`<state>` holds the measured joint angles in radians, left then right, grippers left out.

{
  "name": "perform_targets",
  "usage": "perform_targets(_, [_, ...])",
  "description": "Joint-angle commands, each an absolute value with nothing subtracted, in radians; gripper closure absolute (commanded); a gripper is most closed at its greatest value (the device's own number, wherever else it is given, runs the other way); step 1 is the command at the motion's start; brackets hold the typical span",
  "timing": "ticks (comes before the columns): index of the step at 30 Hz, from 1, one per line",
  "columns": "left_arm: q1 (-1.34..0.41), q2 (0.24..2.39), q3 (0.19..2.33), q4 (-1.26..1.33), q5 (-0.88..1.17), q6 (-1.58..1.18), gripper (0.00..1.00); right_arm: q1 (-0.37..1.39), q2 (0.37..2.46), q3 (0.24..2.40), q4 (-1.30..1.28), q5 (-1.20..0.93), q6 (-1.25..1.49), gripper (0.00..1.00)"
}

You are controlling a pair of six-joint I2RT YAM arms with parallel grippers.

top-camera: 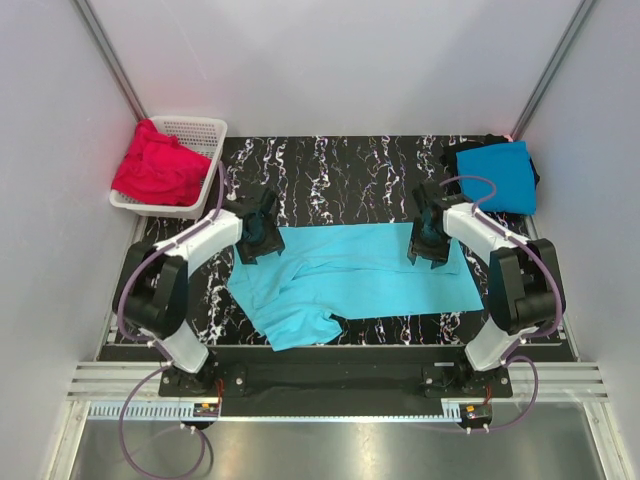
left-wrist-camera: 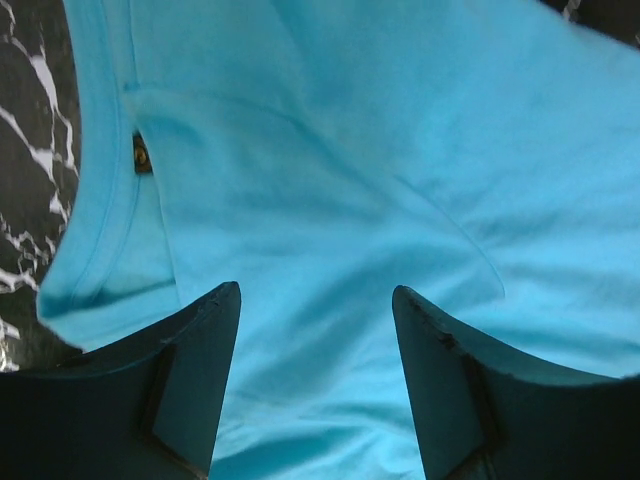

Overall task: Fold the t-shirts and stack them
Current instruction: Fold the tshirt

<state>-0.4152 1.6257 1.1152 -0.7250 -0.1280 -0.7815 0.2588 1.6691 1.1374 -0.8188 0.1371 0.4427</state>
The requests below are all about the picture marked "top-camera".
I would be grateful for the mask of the light cyan t shirt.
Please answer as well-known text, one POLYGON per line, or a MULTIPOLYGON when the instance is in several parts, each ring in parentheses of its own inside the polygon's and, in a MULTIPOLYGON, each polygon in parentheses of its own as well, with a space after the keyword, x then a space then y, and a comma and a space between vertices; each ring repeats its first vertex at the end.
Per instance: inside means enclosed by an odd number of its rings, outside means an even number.
POLYGON ((378 223, 282 227, 282 253, 234 262, 227 287, 276 351, 338 337, 340 318, 480 311, 478 288, 458 242, 434 268, 407 257, 412 226, 378 223))

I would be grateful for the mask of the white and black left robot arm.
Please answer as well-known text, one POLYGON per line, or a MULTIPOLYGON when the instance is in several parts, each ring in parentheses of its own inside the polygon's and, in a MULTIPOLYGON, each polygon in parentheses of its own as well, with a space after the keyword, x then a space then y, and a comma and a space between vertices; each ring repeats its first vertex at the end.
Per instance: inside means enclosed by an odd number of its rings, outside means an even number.
POLYGON ((200 342, 186 320, 193 274, 219 252, 234 248, 244 265, 285 249, 278 230, 278 196, 221 201, 184 232, 155 244, 142 241, 126 253, 112 310, 123 337, 157 349, 196 396, 216 382, 216 355, 200 342))

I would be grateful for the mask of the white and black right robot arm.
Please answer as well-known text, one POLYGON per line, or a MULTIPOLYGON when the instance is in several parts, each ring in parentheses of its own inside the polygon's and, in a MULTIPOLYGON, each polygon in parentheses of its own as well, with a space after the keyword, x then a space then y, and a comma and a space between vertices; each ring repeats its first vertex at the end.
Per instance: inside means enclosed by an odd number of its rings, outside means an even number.
POLYGON ((481 210, 480 201, 448 195, 438 183, 422 183, 412 195, 418 216, 410 262, 422 258, 433 269, 442 267, 457 240, 487 267, 489 318, 444 374, 447 387, 476 396, 519 344, 557 330, 566 300, 556 249, 547 239, 531 240, 501 226, 481 210))

